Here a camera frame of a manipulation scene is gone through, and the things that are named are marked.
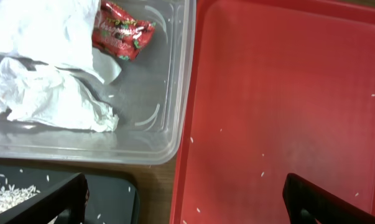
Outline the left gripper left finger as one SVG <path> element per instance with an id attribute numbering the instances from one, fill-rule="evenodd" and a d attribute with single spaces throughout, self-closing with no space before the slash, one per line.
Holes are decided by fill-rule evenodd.
<path id="1" fill-rule="evenodd" d="M 69 211 L 67 223 L 84 223 L 88 199 L 86 177 L 76 173 L 0 213 L 0 224 L 48 223 L 65 210 Z"/>

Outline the white napkin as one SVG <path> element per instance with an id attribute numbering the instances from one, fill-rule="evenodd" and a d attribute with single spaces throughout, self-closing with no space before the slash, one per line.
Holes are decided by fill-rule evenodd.
<path id="1" fill-rule="evenodd" d="M 99 78 L 99 1 L 0 1 L 0 114 L 9 121 L 113 132 L 118 115 L 80 76 Z"/>

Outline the red snack wrapper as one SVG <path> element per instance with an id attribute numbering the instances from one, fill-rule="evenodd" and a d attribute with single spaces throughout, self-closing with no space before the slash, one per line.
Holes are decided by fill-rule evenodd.
<path id="1" fill-rule="evenodd" d="M 92 44 L 122 60 L 134 60 L 155 32 L 155 23 L 133 18 L 111 1 L 101 1 L 96 13 Z"/>

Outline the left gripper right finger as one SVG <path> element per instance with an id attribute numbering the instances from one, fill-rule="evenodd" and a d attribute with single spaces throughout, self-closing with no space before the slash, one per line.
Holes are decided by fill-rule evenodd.
<path id="1" fill-rule="evenodd" d="M 291 224 L 375 224 L 375 216 L 294 173 L 287 174 L 282 196 Z"/>

